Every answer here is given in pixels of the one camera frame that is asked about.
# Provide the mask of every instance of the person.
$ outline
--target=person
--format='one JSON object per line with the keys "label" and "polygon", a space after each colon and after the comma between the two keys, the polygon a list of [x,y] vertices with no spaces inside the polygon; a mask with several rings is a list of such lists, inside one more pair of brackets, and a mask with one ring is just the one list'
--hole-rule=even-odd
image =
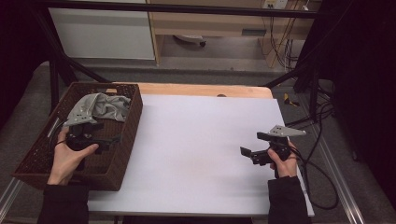
{"label": "person", "polygon": [[[79,163],[99,146],[94,144],[81,151],[74,151],[65,143],[67,128],[58,135],[58,144],[49,180],[44,189],[43,205],[38,224],[87,224],[89,221],[88,186],[69,185]],[[297,159],[294,153],[282,161],[270,148],[268,154],[275,162],[279,178],[268,181],[270,210],[268,223],[310,223],[305,197],[297,177]]]}

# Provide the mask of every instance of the basket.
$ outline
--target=basket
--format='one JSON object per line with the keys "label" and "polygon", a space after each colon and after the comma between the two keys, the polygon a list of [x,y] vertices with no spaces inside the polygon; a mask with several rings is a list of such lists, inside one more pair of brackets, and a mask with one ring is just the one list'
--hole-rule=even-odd
{"label": "basket", "polygon": [[46,187],[53,162],[53,147],[49,147],[51,133],[56,142],[58,132],[53,130],[59,120],[66,121],[74,105],[84,95],[103,92],[107,95],[124,95],[131,99],[125,122],[114,119],[95,119],[104,123],[104,128],[94,132],[93,138],[104,139],[120,135],[120,141],[110,145],[101,154],[92,154],[85,159],[85,168],[75,171],[71,183],[78,182],[90,186],[92,190],[120,189],[126,167],[134,145],[143,102],[136,84],[114,84],[95,82],[74,82],[70,85],[60,103],[55,107],[41,134],[25,155],[12,176],[36,188]]}

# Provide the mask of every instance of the forearm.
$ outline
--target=forearm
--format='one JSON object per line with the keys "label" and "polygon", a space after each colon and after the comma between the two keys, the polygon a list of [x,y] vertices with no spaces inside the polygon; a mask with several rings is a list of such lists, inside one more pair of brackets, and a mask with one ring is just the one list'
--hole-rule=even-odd
{"label": "forearm", "polygon": [[282,177],[268,181],[270,211],[268,223],[310,223],[300,180]]}
{"label": "forearm", "polygon": [[47,185],[38,224],[88,223],[88,188]]}

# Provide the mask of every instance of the hand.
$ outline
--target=hand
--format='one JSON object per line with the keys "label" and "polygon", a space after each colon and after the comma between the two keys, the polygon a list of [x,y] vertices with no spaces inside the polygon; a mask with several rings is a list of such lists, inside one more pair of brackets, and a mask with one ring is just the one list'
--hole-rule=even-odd
{"label": "hand", "polygon": [[65,143],[68,128],[62,128],[58,134],[58,145],[55,147],[52,170],[49,175],[49,185],[67,185],[79,163],[91,155],[99,145],[90,145],[81,151],[74,151]]}
{"label": "hand", "polygon": [[[296,148],[292,142],[289,142],[289,146]],[[274,163],[276,163],[276,168],[277,168],[279,177],[297,176],[297,157],[293,152],[291,152],[288,159],[285,161],[282,161],[279,158],[279,156],[276,154],[276,152],[274,152],[271,148],[268,149],[268,155],[274,161]],[[275,166],[273,163],[271,163],[270,167],[273,170],[275,169]]]}

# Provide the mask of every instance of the white tabletop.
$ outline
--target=white tabletop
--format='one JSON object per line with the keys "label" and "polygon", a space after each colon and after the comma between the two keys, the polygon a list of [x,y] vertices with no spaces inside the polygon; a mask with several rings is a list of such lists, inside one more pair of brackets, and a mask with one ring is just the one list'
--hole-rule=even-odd
{"label": "white tabletop", "polygon": [[[284,125],[276,100],[145,94],[142,98],[143,112],[121,189],[90,192],[91,212],[268,214],[267,181],[274,178],[274,171],[269,165],[253,165],[240,147],[268,148],[256,132]],[[309,201],[307,206],[313,216]]]}

